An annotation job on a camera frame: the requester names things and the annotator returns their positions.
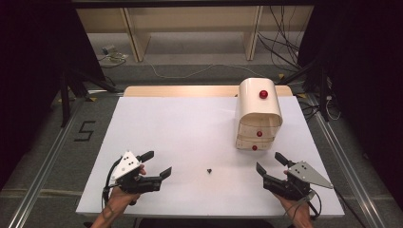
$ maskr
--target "person's arm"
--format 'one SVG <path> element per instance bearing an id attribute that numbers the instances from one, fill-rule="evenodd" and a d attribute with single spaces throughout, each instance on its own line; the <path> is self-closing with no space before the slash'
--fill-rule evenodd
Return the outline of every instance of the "person's arm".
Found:
<path id="1" fill-rule="evenodd" d="M 145 175 L 144 165 L 140 166 L 140 174 Z M 106 206 L 100 215 L 95 219 L 91 228 L 108 228 L 113 221 L 125 211 L 125 208 L 131 201 L 135 201 L 140 194 L 128 194 L 121 190 L 120 187 L 114 187 Z"/>
<path id="2" fill-rule="evenodd" d="M 309 205 L 307 202 L 303 202 L 301 205 L 297 205 L 296 201 L 287 200 L 277 194 L 273 194 L 278 198 L 282 207 L 287 212 L 288 217 L 293 221 L 293 224 L 297 228 L 311 228 L 314 225 L 311 222 L 311 216 L 309 214 Z"/>

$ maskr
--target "table surface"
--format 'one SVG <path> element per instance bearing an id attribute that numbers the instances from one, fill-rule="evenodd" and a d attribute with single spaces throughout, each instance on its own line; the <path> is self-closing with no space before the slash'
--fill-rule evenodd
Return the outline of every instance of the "table surface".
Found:
<path id="1" fill-rule="evenodd" d="M 145 193 L 135 206 L 127 207 L 126 215 L 141 218 L 281 217 L 283 208 L 262 187 L 262 177 L 256 171 L 259 162 L 269 175 L 285 179 L 284 166 L 274 158 L 277 151 L 294 162 L 307 161 L 329 179 L 293 96 L 278 96 L 284 122 L 272 148 L 247 151 L 235 147 L 237 98 L 232 85 L 200 87 L 209 91 L 206 96 L 214 94 L 214 90 L 221 96 L 224 89 L 227 97 L 179 97 L 169 92 L 162 96 L 161 86 L 143 88 L 131 87 L 125 95 L 141 91 L 145 96 L 149 90 L 150 96 L 157 93 L 160 97 L 120 98 L 77 213 L 95 216 L 101 212 L 107 172 L 127 149 L 135 155 L 155 151 L 155 157 L 145 163 L 148 177 L 172 166 L 172 175 L 163 181 L 161 191 Z M 189 92 L 195 87 L 181 88 Z M 322 217 L 344 215 L 334 190 L 312 187 L 321 196 Z M 318 209 L 317 198 L 313 205 Z"/>

